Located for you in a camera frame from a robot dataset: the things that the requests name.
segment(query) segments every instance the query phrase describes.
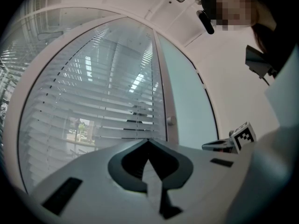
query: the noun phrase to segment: cable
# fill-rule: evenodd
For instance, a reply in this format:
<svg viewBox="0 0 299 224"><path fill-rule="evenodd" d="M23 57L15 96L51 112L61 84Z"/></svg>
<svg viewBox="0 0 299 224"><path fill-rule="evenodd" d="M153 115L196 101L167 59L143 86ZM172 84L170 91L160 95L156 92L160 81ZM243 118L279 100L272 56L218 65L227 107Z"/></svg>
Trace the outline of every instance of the cable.
<svg viewBox="0 0 299 224"><path fill-rule="evenodd" d="M262 79L267 83L268 86L270 86L268 81L264 77Z"/></svg>

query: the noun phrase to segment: person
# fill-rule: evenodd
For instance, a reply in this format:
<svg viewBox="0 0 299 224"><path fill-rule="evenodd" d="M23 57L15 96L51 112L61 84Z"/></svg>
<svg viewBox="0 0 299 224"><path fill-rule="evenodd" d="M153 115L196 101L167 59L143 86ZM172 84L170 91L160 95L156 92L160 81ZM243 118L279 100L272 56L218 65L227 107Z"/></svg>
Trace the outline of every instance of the person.
<svg viewBox="0 0 299 224"><path fill-rule="evenodd" d="M256 43L278 73L298 42L295 1L201 0L201 4L209 19L224 29L252 27Z"/></svg>

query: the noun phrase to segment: black slot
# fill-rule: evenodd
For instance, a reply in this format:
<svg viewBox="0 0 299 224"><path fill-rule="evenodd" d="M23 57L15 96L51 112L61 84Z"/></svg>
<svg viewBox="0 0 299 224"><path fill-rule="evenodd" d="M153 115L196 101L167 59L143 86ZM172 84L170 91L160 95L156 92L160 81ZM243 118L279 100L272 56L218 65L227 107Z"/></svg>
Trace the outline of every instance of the black slot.
<svg viewBox="0 0 299 224"><path fill-rule="evenodd" d="M212 159L211 162L230 168L234 162L223 159Z"/></svg>
<svg viewBox="0 0 299 224"><path fill-rule="evenodd" d="M162 189L159 212L165 219L171 218L171 217L182 212L182 210L179 207L175 207L171 204L171 201L167 195L166 189Z"/></svg>
<svg viewBox="0 0 299 224"><path fill-rule="evenodd" d="M69 178L44 202L43 207L59 215L81 183L80 179Z"/></svg>

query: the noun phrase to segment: ceiling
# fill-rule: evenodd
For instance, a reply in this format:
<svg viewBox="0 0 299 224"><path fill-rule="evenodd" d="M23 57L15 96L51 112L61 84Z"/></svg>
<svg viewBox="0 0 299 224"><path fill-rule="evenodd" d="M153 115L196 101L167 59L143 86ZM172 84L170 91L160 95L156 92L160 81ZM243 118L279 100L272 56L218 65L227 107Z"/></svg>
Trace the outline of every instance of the ceiling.
<svg viewBox="0 0 299 224"><path fill-rule="evenodd" d="M123 10L156 25L183 46L206 32L196 16L201 6L195 4L194 0L182 3L176 0L26 0L25 3L18 18L45 7L63 4Z"/></svg>

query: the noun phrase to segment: tree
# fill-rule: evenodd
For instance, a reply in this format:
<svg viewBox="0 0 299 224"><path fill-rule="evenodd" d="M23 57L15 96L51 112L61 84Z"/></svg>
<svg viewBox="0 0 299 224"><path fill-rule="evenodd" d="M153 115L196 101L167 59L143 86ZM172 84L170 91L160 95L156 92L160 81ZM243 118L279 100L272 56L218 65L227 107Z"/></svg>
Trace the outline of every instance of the tree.
<svg viewBox="0 0 299 224"><path fill-rule="evenodd" d="M79 134L79 142L81 141L81 133L85 131L86 127L84 123L81 123L78 127L80 134Z"/></svg>

